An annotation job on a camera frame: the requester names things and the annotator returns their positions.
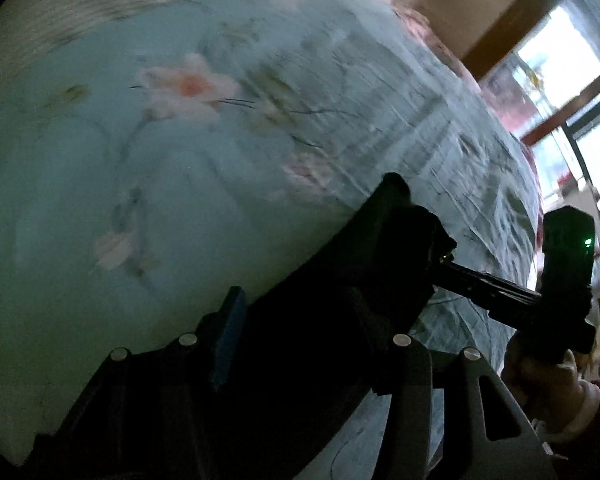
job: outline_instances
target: dark red sleeve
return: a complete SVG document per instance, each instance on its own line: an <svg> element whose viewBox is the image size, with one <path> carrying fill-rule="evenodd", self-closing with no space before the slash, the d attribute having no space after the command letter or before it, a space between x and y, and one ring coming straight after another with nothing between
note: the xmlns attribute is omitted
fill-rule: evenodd
<svg viewBox="0 0 600 480"><path fill-rule="evenodd" d="M600 381L592 381L600 388ZM568 460L555 462L560 480L600 478L600 406L585 432L567 444L552 444L554 453Z"/></svg>

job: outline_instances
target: human hand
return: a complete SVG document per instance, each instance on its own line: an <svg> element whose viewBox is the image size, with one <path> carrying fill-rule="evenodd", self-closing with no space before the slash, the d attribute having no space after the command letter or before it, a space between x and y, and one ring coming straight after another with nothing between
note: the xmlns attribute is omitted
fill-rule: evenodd
<svg viewBox="0 0 600 480"><path fill-rule="evenodd" d="M586 395L573 352L567 350L561 364L546 364L525 353L519 334L507 345L501 377L529 420L542 420L551 433L575 418Z"/></svg>

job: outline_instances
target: wrinkled fabric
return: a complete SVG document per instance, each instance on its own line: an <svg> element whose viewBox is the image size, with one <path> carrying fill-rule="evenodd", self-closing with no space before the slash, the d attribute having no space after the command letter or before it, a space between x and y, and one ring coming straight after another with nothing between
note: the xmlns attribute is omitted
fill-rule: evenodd
<svg viewBox="0 0 600 480"><path fill-rule="evenodd" d="M166 345L231 285L269 290L389 171L457 262L525 283L532 171L386 4L182 0L41 57L0 96L0 451L21 463L111 349ZM496 368L511 333L441 290L412 330ZM387 401L365 401L312 478L366 478ZM439 395L433 413L432 449Z"/></svg>

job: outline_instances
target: metal pin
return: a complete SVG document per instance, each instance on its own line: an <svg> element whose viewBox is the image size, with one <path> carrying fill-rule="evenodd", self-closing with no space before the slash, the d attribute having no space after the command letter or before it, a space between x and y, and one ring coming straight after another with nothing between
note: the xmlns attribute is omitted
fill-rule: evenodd
<svg viewBox="0 0 600 480"><path fill-rule="evenodd" d="M178 343L182 346L193 346L198 342L198 336L192 333L182 334L178 338Z"/></svg>
<svg viewBox="0 0 600 480"><path fill-rule="evenodd" d="M469 361L477 361L481 357L480 351L475 348L465 348L463 353Z"/></svg>
<svg viewBox="0 0 600 480"><path fill-rule="evenodd" d="M406 334L396 334L394 335L394 344L396 346L409 346L411 338Z"/></svg>
<svg viewBox="0 0 600 480"><path fill-rule="evenodd" d="M112 361L124 361L126 356L129 355L129 351L126 348L115 348L109 354Z"/></svg>

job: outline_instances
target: person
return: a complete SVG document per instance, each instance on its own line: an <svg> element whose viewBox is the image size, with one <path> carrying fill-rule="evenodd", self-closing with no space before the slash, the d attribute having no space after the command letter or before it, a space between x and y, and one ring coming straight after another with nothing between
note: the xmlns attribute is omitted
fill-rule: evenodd
<svg viewBox="0 0 600 480"><path fill-rule="evenodd" d="M516 334L501 377L550 446L558 478L600 478L600 381L579 378L573 353L561 364L546 364L525 354Z"/></svg>

